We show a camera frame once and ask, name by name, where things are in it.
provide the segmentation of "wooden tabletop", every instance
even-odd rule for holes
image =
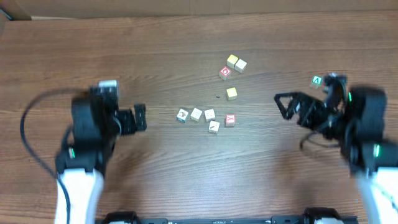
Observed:
[[[366,223],[361,196],[338,149],[299,151],[308,133],[285,121],[273,97],[309,87],[336,71],[348,84],[387,91],[386,136],[398,134],[398,13],[323,12],[209,17],[150,17],[7,22],[0,42],[0,222],[52,223],[55,181],[25,152],[22,110],[39,93],[118,79],[120,106],[145,103],[147,131],[120,138],[106,173],[98,217],[135,210],[140,217],[259,218],[332,207]],[[230,54],[244,73],[223,81]],[[238,99],[228,101],[226,89]],[[176,120],[214,109],[218,134]],[[233,128],[224,126],[236,115]],[[54,167],[72,121],[70,96],[51,98],[28,116],[26,132]]]

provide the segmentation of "white arm segment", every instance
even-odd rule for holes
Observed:
[[[361,174],[356,180],[369,223],[398,223],[398,211],[391,202],[398,203],[398,168],[380,167],[369,177]]]
[[[66,169],[60,175],[70,198],[70,221],[73,224],[94,224],[95,212],[104,186],[100,172],[86,173],[84,169]],[[67,203],[61,186],[58,184],[58,202],[55,224],[67,223]]]

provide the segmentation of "brown wall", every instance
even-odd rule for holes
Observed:
[[[29,16],[97,18],[398,9],[397,0],[2,0]]]

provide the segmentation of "pink cube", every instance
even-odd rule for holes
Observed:
[[[227,114],[225,115],[225,126],[233,127],[235,126],[236,116],[235,114]]]
[[[231,70],[230,70],[227,66],[224,66],[224,67],[220,70],[220,77],[221,77],[223,80],[226,80],[226,79],[229,77],[230,74],[231,74]]]

